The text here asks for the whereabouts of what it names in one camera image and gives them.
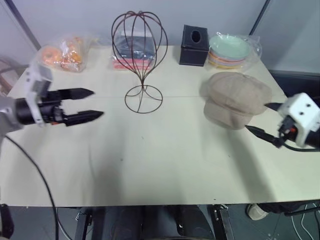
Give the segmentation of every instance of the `packaged item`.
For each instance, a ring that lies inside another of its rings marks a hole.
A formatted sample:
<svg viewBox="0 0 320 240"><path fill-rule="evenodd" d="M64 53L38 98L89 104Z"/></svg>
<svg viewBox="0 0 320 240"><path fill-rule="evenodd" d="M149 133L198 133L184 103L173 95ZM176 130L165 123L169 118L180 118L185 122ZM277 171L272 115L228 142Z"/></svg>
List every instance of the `packaged item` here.
<svg viewBox="0 0 320 240"><path fill-rule="evenodd" d="M262 47L257 36L221 34L209 40L208 62L220 69L247 70L259 61Z"/></svg>
<svg viewBox="0 0 320 240"><path fill-rule="evenodd" d="M70 35L42 47L37 59L40 63L68 72L81 72L87 65L88 51L93 38Z"/></svg>
<svg viewBox="0 0 320 240"><path fill-rule="evenodd" d="M155 43L149 31L122 30L114 39L116 56L112 56L115 69L133 66L146 70L152 66L156 55Z"/></svg>

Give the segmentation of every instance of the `colorful plate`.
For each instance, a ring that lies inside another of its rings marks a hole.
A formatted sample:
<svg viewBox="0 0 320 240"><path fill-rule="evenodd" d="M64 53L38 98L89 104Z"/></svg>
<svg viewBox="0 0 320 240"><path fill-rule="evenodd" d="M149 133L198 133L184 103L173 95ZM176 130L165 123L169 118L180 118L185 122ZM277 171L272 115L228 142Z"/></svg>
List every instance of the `colorful plate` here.
<svg viewBox="0 0 320 240"><path fill-rule="evenodd" d="M239 37L231 35L217 35L209 41L211 49L219 57L241 60L250 53L248 43Z"/></svg>
<svg viewBox="0 0 320 240"><path fill-rule="evenodd" d="M245 58L243 58L242 60L228 60L227 58L222 58L222 57L218 57L215 54L212 54L211 52L209 52L208 54L208 59L212 62L221 64L221 65L226 65L226 66L231 66L231 65L240 65L245 61Z"/></svg>
<svg viewBox="0 0 320 240"><path fill-rule="evenodd" d="M216 68L219 68L219 69L236 69L236 68L238 68L238 67L241 66L241 65L235 65L235 66L220 65L220 64L217 64L217 63L215 63L215 62L210 61L210 59L208 59L208 62L209 62L211 65L213 65L213 66L215 66Z"/></svg>

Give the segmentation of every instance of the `cable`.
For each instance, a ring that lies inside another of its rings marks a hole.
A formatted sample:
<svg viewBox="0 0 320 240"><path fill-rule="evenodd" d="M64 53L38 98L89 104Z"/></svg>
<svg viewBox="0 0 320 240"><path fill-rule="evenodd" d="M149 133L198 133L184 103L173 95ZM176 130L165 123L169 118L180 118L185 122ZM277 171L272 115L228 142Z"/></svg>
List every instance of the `cable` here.
<svg viewBox="0 0 320 240"><path fill-rule="evenodd" d="M317 224L317 227L318 227L318 235L319 235L319 239L320 239L320 221L319 221L319 219L318 219L318 217L317 217L317 212L320 213L320 210L314 211L314 217L315 217L316 224Z"/></svg>
<svg viewBox="0 0 320 240"><path fill-rule="evenodd" d="M43 173L41 172L39 166L36 164L36 162L31 158L31 156L26 152L26 150L24 150L16 141L14 141L12 138L10 138L9 136L5 136L6 139L8 139L11 143L13 143L18 149L20 149L20 151L26 156L27 159L30 160L30 162L32 163L32 165L36 168L37 172L39 173L40 177L43 180L43 183L46 187L46 190L48 192L50 201L51 201L51 205L52 205L52 209L53 209L53 216L54 216L54 222L55 222L55 240L59 240L59 224L58 224L58 216L57 216L57 212L56 212L56 205L54 202L54 199L52 197L49 185L45 179L45 176L43 175Z"/></svg>
<svg viewBox="0 0 320 240"><path fill-rule="evenodd" d="M72 238L69 236L69 234L66 232L64 226L61 224L60 219L59 219L59 214L58 214L58 207L55 208L56 209L56 217L58 219L58 224L59 224L59 228L61 230L61 232L63 233L63 235L68 239L68 240L72 240Z"/></svg>
<svg viewBox="0 0 320 240"><path fill-rule="evenodd" d="M279 136L279 140L280 140L281 144L283 146L285 146L287 149L290 149L292 151L296 151L296 152L320 152L320 148L307 148L306 149L306 148L296 148L296 147L293 147L293 146L289 146L283 140L283 137L281 136L281 132L279 132L278 136Z"/></svg>
<svg viewBox="0 0 320 240"><path fill-rule="evenodd" d="M91 227L90 230L86 232L86 236L91 232L92 229L94 229L94 227Z"/></svg>
<svg viewBox="0 0 320 240"><path fill-rule="evenodd" d="M306 204L306 205L304 206L304 210L306 210L307 207L308 207L308 204ZM309 237L311 238L311 240L314 240L314 238L312 237L312 235L310 234L310 232L309 232L309 231L305 228L305 226L304 226L304 218L305 218L305 213L302 214L302 218L301 218L301 222L300 222L301 227L302 227L303 230L309 235Z"/></svg>
<svg viewBox="0 0 320 240"><path fill-rule="evenodd" d="M301 236L299 235L299 233L298 233L298 231L297 231L297 229L296 229L296 225L295 225L294 217L293 217L293 216L291 216L291 222L292 222L292 225L293 225L295 234L298 236L298 238L299 238L300 240L302 240Z"/></svg>

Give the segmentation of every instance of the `black tissue box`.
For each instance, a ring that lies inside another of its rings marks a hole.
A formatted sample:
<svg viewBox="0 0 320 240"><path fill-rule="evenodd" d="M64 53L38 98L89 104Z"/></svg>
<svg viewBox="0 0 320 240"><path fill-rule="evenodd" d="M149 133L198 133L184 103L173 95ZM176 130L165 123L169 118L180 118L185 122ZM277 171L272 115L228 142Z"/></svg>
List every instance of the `black tissue box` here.
<svg viewBox="0 0 320 240"><path fill-rule="evenodd" d="M208 29L184 25L179 64L203 67L208 51Z"/></svg>

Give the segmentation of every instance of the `white table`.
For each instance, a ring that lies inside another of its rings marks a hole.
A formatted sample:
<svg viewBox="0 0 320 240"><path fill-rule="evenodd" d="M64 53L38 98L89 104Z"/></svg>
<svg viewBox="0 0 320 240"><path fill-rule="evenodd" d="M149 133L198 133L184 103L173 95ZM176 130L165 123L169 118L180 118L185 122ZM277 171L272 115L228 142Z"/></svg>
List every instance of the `white table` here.
<svg viewBox="0 0 320 240"><path fill-rule="evenodd" d="M95 95L66 100L67 113L100 110L90 123L26 126L9 135L36 160L57 206L235 204L320 198L320 154L277 149L248 130L227 130L208 121L202 84L219 72L210 66L178 65L169 47L146 82L159 88L163 104L150 114L126 108L124 95L138 83L111 67L110 48L92 48L82 73L54 71L51 90L88 88ZM286 97L262 62L245 72ZM22 75L12 97L24 97ZM280 116L270 109L250 125L277 133ZM7 140L0 159L0 202L50 206L38 173Z"/></svg>

